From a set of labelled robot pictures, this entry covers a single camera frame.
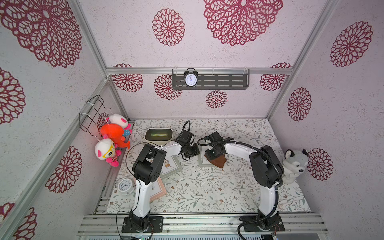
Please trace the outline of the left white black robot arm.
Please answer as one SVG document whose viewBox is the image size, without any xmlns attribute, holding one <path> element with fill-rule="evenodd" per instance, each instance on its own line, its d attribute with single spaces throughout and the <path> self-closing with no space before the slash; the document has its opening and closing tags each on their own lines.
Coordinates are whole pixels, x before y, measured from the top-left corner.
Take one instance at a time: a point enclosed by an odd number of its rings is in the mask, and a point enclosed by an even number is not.
<svg viewBox="0 0 384 240">
<path fill-rule="evenodd" d="M 150 215 L 150 190 L 160 176 L 164 161 L 168 157 L 182 156 L 189 161 L 200 154 L 199 147 L 194 143 L 195 135 L 191 132 L 191 122 L 184 123 L 181 133 L 164 146 L 146 143 L 132 166 L 136 180 L 136 198 L 130 212 L 130 218 L 143 220 Z"/>
</svg>

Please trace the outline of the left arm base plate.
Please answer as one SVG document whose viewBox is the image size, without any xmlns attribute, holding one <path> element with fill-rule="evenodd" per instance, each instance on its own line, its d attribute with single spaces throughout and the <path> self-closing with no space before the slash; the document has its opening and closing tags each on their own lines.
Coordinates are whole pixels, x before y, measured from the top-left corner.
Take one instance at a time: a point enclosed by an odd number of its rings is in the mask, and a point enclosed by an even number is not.
<svg viewBox="0 0 384 240">
<path fill-rule="evenodd" d="M 122 233 L 161 233 L 163 231 L 164 217 L 148 213 L 138 217 L 131 211 L 124 218 Z"/>
</svg>

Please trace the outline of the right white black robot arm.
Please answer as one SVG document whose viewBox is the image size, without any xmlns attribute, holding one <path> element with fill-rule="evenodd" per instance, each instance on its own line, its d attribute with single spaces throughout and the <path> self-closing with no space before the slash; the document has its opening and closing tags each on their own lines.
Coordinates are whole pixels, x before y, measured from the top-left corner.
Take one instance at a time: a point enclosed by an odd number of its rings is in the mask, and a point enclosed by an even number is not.
<svg viewBox="0 0 384 240">
<path fill-rule="evenodd" d="M 257 148 L 250 144 L 235 141 L 233 138 L 223 139 L 218 132 L 201 138 L 199 146 L 210 146 L 206 151 L 208 160 L 213 161 L 226 154 L 249 160 L 255 180 L 260 186 L 259 213 L 272 217 L 277 213 L 279 187 L 283 185 L 283 166 L 271 146 Z"/>
</svg>

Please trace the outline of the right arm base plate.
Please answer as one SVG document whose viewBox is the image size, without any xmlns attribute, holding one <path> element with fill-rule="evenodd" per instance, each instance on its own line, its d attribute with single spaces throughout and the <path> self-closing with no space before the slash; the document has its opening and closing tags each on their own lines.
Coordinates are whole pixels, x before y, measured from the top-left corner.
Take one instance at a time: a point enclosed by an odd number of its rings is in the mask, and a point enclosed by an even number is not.
<svg viewBox="0 0 384 240">
<path fill-rule="evenodd" d="M 245 232 L 283 232 L 285 226 L 280 216 L 280 212 L 277 211 L 269 218 L 265 217 L 260 211 L 255 216 L 241 216 L 240 221 L 244 224 L 243 228 Z"/>
</svg>

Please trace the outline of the brown cloth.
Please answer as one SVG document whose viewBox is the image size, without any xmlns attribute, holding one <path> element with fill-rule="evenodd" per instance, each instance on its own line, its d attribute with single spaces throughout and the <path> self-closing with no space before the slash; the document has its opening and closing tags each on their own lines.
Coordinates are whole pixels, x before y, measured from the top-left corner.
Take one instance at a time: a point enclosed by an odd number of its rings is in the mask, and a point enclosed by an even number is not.
<svg viewBox="0 0 384 240">
<path fill-rule="evenodd" d="M 209 160 L 207 154 L 205 154 L 204 157 L 205 157 L 211 164 L 213 164 L 214 166 L 216 166 L 216 167 L 218 167 L 218 168 L 221 168 L 221 169 L 224 167 L 224 165 L 225 165 L 225 163 L 226 163 L 226 161 L 227 161 L 227 159 L 225 158 L 224 155 L 219 156 L 218 158 L 213 159 L 213 160 Z"/>
</svg>

